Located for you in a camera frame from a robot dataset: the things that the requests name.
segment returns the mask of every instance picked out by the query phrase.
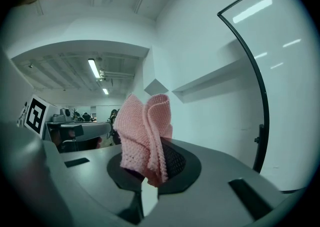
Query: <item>curved black rod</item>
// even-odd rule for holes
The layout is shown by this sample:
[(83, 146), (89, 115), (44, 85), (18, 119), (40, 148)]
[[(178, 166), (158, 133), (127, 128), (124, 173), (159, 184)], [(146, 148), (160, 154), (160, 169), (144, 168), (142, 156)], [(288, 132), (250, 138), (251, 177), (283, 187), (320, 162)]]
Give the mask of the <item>curved black rod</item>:
[(258, 80), (258, 84), (260, 87), (261, 97), (262, 97), (262, 105), (263, 105), (263, 120), (264, 125), (260, 125), (259, 128), (259, 141), (258, 141), (258, 148), (255, 155), (255, 160), (253, 164), (253, 170), (260, 173), (262, 166), (265, 161), (266, 153), (267, 153), (267, 147), (268, 147), (268, 139), (269, 139), (269, 126), (270, 126), (270, 118), (269, 118), (269, 103), (268, 103), (268, 97), (266, 92), (266, 87), (264, 80), (262, 78), (259, 66), (249, 49), (247, 43), (244, 41), (244, 39), (240, 36), (238, 31), (232, 26), (232, 24), (222, 15), (225, 11), (236, 5), (237, 3), (241, 2), (242, 0), (236, 0), (232, 4), (225, 7), (223, 10), (221, 10), (219, 13), (217, 13), (217, 16), (228, 26), (228, 28), (232, 31), (232, 33), (235, 35), (235, 37), (238, 39), (240, 44), (242, 45), (244, 51), (246, 52), (251, 65), (253, 67), (254, 73), (256, 75), (256, 78)]

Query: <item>fluorescent light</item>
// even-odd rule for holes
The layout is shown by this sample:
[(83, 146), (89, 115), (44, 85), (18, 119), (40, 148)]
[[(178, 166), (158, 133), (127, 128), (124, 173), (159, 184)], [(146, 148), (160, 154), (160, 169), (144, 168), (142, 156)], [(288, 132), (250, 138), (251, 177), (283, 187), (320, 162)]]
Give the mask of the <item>fluorescent light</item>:
[(300, 39), (296, 39), (296, 40), (294, 40), (294, 41), (291, 41), (291, 42), (289, 42), (289, 43), (287, 43), (287, 44), (284, 44), (282, 47), (285, 48), (285, 47), (288, 47), (288, 46), (290, 46), (290, 45), (292, 45), (292, 44), (298, 43), (298, 42), (300, 42), (300, 41), (301, 41), (301, 38), (300, 38)]
[(260, 57), (265, 57), (267, 54), (268, 54), (267, 52), (261, 53), (261, 54), (255, 56), (254, 59), (257, 59), (257, 58), (260, 58)]
[(266, 7), (270, 6), (272, 4), (272, 0), (262, 0), (259, 3), (250, 6), (248, 9), (245, 11), (241, 12), (237, 16), (233, 18), (233, 22), (239, 23), (240, 21), (248, 18), (249, 16), (254, 15), (255, 13), (259, 12), (262, 9), (265, 9)]
[(272, 66), (270, 69), (272, 70), (272, 69), (274, 69), (274, 68), (276, 68), (276, 67), (278, 67), (278, 66), (280, 66), (280, 65), (283, 65), (283, 64), (284, 64), (283, 62), (280, 62), (280, 63), (278, 63), (277, 65)]
[(89, 62), (89, 65), (91, 67), (91, 70), (93, 71), (94, 76), (96, 78), (100, 78), (100, 75), (99, 75), (95, 60), (94, 59), (89, 59), (88, 62)]

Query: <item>black mesh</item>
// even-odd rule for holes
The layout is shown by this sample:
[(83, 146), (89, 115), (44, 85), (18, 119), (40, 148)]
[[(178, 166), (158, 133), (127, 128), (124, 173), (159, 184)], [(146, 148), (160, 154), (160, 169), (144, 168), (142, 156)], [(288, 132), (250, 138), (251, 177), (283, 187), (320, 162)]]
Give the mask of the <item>black mesh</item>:
[(164, 143), (162, 143), (162, 148), (166, 164), (166, 172), (168, 174), (168, 178), (171, 179), (184, 170), (186, 166), (186, 159), (180, 153), (176, 152), (173, 148)]

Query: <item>black rectangle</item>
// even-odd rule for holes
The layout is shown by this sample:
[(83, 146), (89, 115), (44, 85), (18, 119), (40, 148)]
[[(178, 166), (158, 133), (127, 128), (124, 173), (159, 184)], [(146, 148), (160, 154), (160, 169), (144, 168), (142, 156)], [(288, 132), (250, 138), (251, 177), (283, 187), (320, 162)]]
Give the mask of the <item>black rectangle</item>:
[(245, 180), (235, 179), (230, 181), (229, 185), (254, 220), (264, 217), (273, 210), (273, 208), (263, 198), (261, 198)]
[(90, 162), (90, 160), (87, 159), (86, 157), (82, 157), (82, 158), (66, 161), (66, 162), (64, 162), (64, 164), (67, 168), (71, 168), (71, 167), (81, 165), (81, 164), (87, 163), (87, 162)]

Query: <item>knitted fabric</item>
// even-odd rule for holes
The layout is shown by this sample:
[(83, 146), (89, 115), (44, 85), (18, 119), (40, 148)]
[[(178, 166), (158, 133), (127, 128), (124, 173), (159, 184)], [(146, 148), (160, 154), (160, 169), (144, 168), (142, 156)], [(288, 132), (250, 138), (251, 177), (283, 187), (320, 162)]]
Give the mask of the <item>knitted fabric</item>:
[(168, 180), (160, 137), (172, 138), (170, 122), (170, 101), (167, 95), (154, 95), (143, 105), (131, 94), (113, 125), (121, 138), (120, 166), (140, 173), (155, 187)]

